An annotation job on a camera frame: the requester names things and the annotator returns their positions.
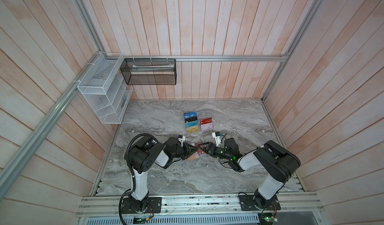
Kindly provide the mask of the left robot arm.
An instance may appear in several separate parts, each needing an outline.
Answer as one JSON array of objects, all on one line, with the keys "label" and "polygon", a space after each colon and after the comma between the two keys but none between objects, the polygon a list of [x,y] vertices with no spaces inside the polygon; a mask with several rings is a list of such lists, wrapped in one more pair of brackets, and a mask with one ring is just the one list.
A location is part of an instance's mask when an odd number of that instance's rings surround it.
[{"label": "left robot arm", "polygon": [[179,160],[186,160],[198,151],[198,148],[185,142],[185,137],[170,137],[165,143],[158,141],[149,133],[136,135],[129,143],[124,159],[132,176],[132,188],[129,201],[140,211],[148,204],[148,170],[153,164],[167,169]]}]

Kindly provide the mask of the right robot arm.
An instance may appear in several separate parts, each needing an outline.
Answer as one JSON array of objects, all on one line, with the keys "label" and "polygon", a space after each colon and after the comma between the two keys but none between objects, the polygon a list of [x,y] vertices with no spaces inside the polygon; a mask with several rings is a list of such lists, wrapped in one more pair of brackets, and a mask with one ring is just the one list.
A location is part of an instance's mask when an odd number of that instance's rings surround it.
[{"label": "right robot arm", "polygon": [[269,174],[255,191],[253,199],[260,210],[273,202],[279,190],[301,166],[297,156],[272,140],[244,155],[240,154],[234,138],[226,139],[224,145],[218,147],[212,142],[205,142],[197,147],[213,158],[224,159],[225,164],[238,173],[262,165]]}]

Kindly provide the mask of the white pink card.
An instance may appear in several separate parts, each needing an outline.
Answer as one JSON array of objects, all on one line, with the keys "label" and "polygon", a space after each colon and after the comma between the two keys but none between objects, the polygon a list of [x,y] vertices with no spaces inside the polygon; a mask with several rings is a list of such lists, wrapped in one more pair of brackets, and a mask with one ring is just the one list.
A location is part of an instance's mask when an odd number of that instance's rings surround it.
[{"label": "white pink card", "polygon": [[205,132],[205,131],[210,131],[210,130],[213,130],[213,123],[205,123],[205,124],[201,124],[201,131],[202,132]]}]

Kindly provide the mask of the yellow VIP card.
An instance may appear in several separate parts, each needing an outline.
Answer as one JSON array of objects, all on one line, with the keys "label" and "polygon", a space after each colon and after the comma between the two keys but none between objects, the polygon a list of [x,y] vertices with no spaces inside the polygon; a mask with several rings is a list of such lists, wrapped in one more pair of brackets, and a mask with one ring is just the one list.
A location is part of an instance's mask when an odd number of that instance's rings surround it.
[{"label": "yellow VIP card", "polygon": [[187,127],[186,129],[187,129],[187,133],[193,133],[193,132],[199,131],[199,126],[198,125],[190,126],[190,127]]}]

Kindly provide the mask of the teal VIP card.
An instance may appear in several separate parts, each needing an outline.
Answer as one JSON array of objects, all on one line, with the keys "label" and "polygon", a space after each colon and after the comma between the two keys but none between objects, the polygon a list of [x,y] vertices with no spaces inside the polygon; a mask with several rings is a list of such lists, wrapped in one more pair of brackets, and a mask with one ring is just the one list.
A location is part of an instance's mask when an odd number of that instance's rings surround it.
[{"label": "teal VIP card", "polygon": [[197,120],[195,121],[189,121],[185,123],[186,127],[194,127],[194,126],[199,126],[199,122]]}]

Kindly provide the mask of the red card on stand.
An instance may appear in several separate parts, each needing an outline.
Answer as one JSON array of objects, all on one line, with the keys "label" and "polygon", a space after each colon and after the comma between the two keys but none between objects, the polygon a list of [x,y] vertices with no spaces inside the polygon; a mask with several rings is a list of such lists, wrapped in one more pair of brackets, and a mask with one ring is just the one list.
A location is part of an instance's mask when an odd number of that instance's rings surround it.
[{"label": "red card on stand", "polygon": [[205,118],[200,120],[200,125],[212,123],[212,118]]}]

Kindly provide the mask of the black card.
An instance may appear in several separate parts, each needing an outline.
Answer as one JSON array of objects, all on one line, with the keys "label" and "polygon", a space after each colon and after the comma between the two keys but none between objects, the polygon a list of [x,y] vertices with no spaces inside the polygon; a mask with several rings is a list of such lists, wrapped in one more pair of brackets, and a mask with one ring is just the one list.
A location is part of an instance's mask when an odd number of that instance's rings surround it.
[{"label": "black card", "polygon": [[185,119],[185,123],[194,122],[194,121],[197,121],[197,120],[198,120],[198,118],[196,116],[189,117],[189,118]]}]

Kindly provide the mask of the blue card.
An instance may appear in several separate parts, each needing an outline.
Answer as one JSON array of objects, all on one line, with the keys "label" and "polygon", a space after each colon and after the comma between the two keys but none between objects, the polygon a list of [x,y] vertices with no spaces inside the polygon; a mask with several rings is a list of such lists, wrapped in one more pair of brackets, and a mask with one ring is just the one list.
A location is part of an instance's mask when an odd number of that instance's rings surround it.
[{"label": "blue card", "polygon": [[196,111],[184,113],[184,119],[189,119],[189,118],[192,118],[192,117],[197,117],[197,112]]}]

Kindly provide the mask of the black mesh basket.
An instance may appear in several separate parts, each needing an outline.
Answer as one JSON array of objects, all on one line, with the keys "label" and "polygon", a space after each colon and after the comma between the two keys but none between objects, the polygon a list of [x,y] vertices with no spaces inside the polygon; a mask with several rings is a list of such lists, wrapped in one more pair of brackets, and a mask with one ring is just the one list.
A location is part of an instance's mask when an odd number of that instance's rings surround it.
[{"label": "black mesh basket", "polygon": [[175,59],[125,58],[120,71],[127,85],[177,84]]}]

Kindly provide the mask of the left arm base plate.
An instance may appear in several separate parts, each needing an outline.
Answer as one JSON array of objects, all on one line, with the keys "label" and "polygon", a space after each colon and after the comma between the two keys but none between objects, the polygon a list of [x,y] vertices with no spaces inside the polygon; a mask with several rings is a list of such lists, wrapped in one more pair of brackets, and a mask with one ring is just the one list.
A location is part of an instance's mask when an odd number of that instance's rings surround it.
[{"label": "left arm base plate", "polygon": [[120,212],[122,214],[149,214],[150,212],[160,213],[162,207],[162,198],[149,197],[139,201],[133,197],[126,197],[123,198],[123,201],[120,205]]}]

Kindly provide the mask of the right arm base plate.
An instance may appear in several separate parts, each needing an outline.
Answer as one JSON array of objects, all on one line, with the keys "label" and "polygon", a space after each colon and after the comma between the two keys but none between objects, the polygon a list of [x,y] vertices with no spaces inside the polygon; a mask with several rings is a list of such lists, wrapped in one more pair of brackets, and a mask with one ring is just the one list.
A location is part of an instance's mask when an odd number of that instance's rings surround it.
[{"label": "right arm base plate", "polygon": [[261,196],[246,195],[245,193],[239,193],[238,198],[242,211],[279,211],[281,205],[277,195],[273,196],[269,200],[265,200]]}]

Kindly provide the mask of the horizontal aluminium wall rail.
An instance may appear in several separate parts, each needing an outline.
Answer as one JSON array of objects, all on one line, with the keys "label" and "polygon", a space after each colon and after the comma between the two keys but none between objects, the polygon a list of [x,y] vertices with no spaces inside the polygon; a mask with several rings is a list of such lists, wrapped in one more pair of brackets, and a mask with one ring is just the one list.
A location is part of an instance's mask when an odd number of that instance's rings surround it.
[{"label": "horizontal aluminium wall rail", "polygon": [[122,56],[123,59],[171,60],[176,62],[283,62],[288,55],[122,55],[120,53],[107,53],[108,59]]}]

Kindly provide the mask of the aluminium front rail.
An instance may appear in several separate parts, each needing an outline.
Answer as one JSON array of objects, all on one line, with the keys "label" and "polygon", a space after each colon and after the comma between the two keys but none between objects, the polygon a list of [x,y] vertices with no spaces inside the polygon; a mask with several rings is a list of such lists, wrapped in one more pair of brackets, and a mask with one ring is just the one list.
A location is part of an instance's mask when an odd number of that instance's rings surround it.
[{"label": "aluminium front rail", "polygon": [[[161,197],[160,213],[155,215],[207,215],[239,214],[242,211],[238,194],[195,194],[195,195],[154,195]],[[316,193],[280,192],[277,194],[282,212],[322,212],[325,210]],[[119,196],[85,197],[82,199],[76,217],[117,216]]]}]

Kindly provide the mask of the left aluminium wall rail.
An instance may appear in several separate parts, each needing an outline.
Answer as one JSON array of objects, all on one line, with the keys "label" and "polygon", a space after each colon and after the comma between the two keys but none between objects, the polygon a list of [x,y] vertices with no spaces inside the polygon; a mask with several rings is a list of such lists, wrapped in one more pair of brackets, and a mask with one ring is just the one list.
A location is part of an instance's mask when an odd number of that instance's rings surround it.
[{"label": "left aluminium wall rail", "polygon": [[49,113],[41,120],[35,130],[23,142],[1,172],[1,200],[3,200],[14,185],[22,171],[47,138],[53,127],[64,114],[74,97],[79,93],[78,84],[92,67],[93,62],[101,55],[96,52],[88,61],[82,72],[72,81],[58,102],[50,109]]}]

